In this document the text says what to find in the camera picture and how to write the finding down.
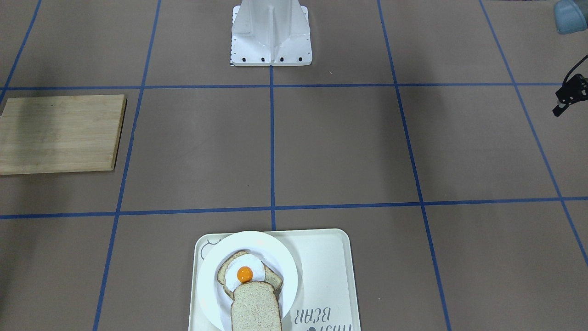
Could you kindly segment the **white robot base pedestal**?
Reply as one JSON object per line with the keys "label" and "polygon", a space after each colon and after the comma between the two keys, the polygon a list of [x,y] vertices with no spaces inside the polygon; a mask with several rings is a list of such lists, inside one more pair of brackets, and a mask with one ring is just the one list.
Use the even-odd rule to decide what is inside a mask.
{"label": "white robot base pedestal", "polygon": [[235,67],[309,66],[309,11],[298,0],[243,0],[232,9],[230,63]]}

